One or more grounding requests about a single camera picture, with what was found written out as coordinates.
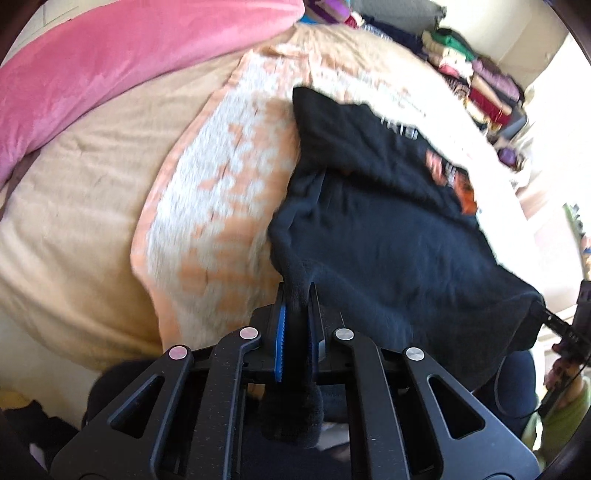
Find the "silver screw head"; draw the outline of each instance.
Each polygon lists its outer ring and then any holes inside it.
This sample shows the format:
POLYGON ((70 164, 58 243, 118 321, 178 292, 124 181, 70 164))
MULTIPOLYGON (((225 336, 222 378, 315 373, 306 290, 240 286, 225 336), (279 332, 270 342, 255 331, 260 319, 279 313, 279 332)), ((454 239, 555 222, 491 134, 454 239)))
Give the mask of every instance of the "silver screw head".
POLYGON ((353 330, 349 330, 348 328, 340 328, 335 332, 335 337, 339 340, 353 340, 354 336, 353 330))
POLYGON ((417 348, 415 346, 412 346, 411 348, 409 348, 407 350, 407 357, 410 360, 413 360, 415 362, 419 362, 423 358, 425 358, 425 352, 423 352, 420 348, 417 348))
POLYGON ((170 358, 172 358, 173 360, 182 360, 183 358, 185 358, 187 356, 187 354, 188 354, 187 349, 185 347, 183 347, 182 345, 174 346, 168 352, 168 356, 170 358))
POLYGON ((254 327, 244 327, 240 330, 240 336, 245 340, 252 340, 258 335, 258 330, 254 327))

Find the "person's hand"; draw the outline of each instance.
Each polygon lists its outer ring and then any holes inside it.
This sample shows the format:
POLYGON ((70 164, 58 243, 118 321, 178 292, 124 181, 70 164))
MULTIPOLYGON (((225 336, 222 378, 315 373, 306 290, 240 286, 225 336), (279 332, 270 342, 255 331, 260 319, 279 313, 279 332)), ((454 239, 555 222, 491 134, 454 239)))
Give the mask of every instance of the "person's hand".
POLYGON ((556 410, 561 410, 562 408, 567 407, 583 392, 583 378, 578 375, 580 368, 581 366, 577 362, 559 358, 554 362, 554 365, 552 365, 552 368, 546 374, 544 385, 548 390, 552 390, 565 376, 567 378, 576 377, 556 404, 556 410))

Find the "black fabric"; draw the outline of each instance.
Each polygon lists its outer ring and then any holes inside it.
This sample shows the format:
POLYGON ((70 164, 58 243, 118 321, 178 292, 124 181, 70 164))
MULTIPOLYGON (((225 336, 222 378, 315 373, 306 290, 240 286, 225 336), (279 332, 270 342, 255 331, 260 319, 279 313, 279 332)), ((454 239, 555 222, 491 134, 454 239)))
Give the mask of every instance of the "black fabric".
POLYGON ((406 32, 386 22, 380 22, 370 15, 364 15, 363 19, 369 25, 373 25, 375 28, 384 32, 396 43, 408 48, 415 55, 423 55, 423 41, 418 35, 406 32))
POLYGON ((285 384, 267 385, 261 401, 262 434, 269 440, 312 448, 318 444, 324 420, 318 386, 295 389, 285 384))
POLYGON ((0 478, 2 480, 51 480, 23 446, 0 411, 0 478))
POLYGON ((37 401, 23 408, 5 410, 4 414, 23 447, 28 449, 33 443, 43 451, 47 468, 51 467, 57 452, 78 433, 64 420, 48 417, 37 401))
POLYGON ((484 384, 509 352, 526 350, 540 294, 500 267, 476 218, 434 183, 428 150, 366 105, 293 92, 301 158, 269 228, 288 297, 285 366, 305 329, 308 292, 383 348, 425 349, 466 388, 484 384))
POLYGON ((87 422, 95 418, 141 372, 152 365, 154 360, 131 360, 115 365, 105 371, 90 389, 82 426, 84 427, 87 422))

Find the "pink pillow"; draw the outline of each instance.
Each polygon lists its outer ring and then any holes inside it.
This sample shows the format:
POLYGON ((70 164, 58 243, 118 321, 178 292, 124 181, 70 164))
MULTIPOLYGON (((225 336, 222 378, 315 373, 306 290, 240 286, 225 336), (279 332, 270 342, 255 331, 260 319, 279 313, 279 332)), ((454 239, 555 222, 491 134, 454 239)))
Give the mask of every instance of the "pink pillow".
POLYGON ((269 39, 303 13, 302 0, 119 0, 53 28, 0 69, 0 187, 88 110, 269 39))

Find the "dark blue pants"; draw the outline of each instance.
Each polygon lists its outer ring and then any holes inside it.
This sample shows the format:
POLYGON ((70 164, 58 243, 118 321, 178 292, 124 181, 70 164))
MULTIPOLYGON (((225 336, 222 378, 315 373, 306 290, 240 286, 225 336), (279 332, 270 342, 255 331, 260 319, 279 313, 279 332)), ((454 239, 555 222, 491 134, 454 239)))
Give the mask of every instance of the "dark blue pants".
POLYGON ((521 438, 529 421, 522 417, 533 411, 538 403, 535 394, 535 366, 529 351, 513 352, 505 358, 501 366, 498 382, 498 395, 501 407, 510 417, 503 415, 495 402, 495 377, 479 388, 475 397, 503 422, 517 437, 521 438))

